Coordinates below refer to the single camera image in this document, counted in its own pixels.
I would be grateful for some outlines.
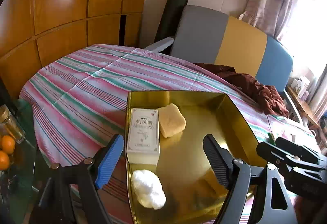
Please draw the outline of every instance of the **yellow sponge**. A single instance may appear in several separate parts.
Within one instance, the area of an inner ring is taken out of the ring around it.
[[[163,137],[171,137],[185,129],[186,120],[175,104],[158,108],[158,114],[159,128]]]

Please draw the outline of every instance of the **white cotton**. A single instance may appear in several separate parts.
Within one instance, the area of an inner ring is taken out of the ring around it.
[[[166,196],[157,175],[149,170],[136,170],[131,180],[137,200],[142,206],[154,209],[164,206]]]

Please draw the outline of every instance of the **table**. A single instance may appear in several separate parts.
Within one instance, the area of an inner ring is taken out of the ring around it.
[[[314,115],[313,115],[309,105],[304,100],[301,100],[298,97],[298,95],[295,93],[295,91],[289,85],[286,86],[286,91],[288,92],[288,94],[292,97],[293,101],[295,102],[295,106],[298,109],[300,116],[303,118],[307,118],[310,121],[310,123],[312,123],[316,128],[320,128],[319,120],[316,120],[314,118]]]
[[[268,133],[317,144],[308,128],[282,116],[265,115],[258,104],[222,78],[190,62],[138,48],[92,45],[40,69],[20,98],[33,109],[38,147],[48,163],[78,164],[93,157],[115,133],[124,134],[129,91],[193,90],[227,94],[259,142]],[[121,157],[108,184],[99,190],[108,214],[132,224]],[[251,203],[243,212],[247,223]]]
[[[18,109],[16,119],[26,132],[25,140],[16,144],[14,164],[0,178],[1,195],[4,204],[16,224],[22,223],[32,197],[34,167],[36,157],[36,139],[31,105],[22,99],[16,101]],[[8,179],[12,180],[8,190]]]

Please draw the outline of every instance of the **small box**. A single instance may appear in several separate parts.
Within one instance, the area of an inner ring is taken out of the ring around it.
[[[157,164],[160,155],[158,110],[132,109],[126,154],[131,164]]]
[[[301,97],[301,100],[306,101],[307,98],[308,98],[308,96],[309,96],[309,92],[308,92],[308,90],[306,90],[306,91],[303,93],[303,95],[302,95],[302,97]]]
[[[299,98],[302,97],[309,84],[310,80],[305,76],[299,78],[298,83],[295,85],[295,92],[298,94]]]
[[[291,84],[291,89],[294,90],[297,83],[298,83],[298,80],[297,79],[293,79],[293,82]]]

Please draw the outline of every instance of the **brown cloth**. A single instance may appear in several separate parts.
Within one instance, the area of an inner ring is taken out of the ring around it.
[[[249,74],[238,74],[231,66],[196,63],[197,66],[221,77],[236,86],[243,93],[257,102],[265,114],[284,116],[288,118],[288,110],[274,86],[261,85]]]

